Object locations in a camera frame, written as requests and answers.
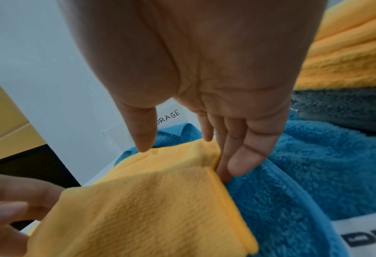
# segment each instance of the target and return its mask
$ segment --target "gray towel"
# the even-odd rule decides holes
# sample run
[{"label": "gray towel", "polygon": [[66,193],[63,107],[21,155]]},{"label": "gray towel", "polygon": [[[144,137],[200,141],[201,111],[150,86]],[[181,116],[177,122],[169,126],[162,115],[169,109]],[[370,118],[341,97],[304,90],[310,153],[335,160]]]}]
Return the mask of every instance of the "gray towel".
[{"label": "gray towel", "polygon": [[376,88],[295,91],[292,108],[299,119],[376,133]]}]

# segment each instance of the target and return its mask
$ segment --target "fingernail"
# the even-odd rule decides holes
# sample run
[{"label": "fingernail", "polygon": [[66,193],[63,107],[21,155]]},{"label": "fingernail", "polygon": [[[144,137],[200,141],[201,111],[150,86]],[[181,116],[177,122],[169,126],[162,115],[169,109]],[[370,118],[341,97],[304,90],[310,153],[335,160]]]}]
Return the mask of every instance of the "fingernail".
[{"label": "fingernail", "polygon": [[0,205],[0,218],[12,216],[23,209],[27,208],[28,203],[26,202],[11,202],[7,204]]}]

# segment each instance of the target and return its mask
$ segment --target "towel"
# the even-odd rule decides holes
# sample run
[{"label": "towel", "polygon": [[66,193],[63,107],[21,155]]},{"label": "towel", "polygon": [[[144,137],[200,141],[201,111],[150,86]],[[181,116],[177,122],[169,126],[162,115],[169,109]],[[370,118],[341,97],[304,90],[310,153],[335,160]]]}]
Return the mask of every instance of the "towel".
[{"label": "towel", "polygon": [[344,0],[325,12],[295,90],[376,86],[376,0]]},{"label": "towel", "polygon": [[94,185],[65,190],[31,235],[26,257],[256,253],[214,172],[219,158],[216,142],[203,140],[127,158]]},{"label": "towel", "polygon": [[295,91],[292,108],[299,119],[376,133],[376,88]]},{"label": "towel", "polygon": [[[183,124],[160,131],[155,147],[196,138]],[[376,213],[376,138],[292,111],[268,160],[226,188],[257,238],[257,257],[347,256],[330,220]]]}]

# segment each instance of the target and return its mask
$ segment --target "folded yellow cloth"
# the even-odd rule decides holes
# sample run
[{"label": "folded yellow cloth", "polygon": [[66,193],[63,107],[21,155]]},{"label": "folded yellow cloth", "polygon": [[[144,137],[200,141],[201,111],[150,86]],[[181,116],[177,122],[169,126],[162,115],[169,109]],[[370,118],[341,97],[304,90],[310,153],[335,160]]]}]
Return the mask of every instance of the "folded yellow cloth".
[{"label": "folded yellow cloth", "polygon": [[31,235],[27,257],[226,256],[258,245],[214,172],[216,142],[151,149],[92,186],[70,188]]},{"label": "folded yellow cloth", "polygon": [[295,90],[376,86],[376,0],[327,10]]}]

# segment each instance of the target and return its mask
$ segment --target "skin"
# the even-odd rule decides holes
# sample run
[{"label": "skin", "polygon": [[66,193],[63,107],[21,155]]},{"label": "skin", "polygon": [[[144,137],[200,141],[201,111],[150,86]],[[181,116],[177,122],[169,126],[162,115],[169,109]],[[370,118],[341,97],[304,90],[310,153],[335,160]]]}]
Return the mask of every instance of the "skin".
[{"label": "skin", "polygon": [[[198,115],[222,152],[222,181],[261,164],[282,134],[292,88],[326,0],[61,0],[92,71],[139,151],[155,141],[155,107],[170,98]],[[42,220],[63,188],[0,175],[0,256],[23,256],[9,224]]]}]

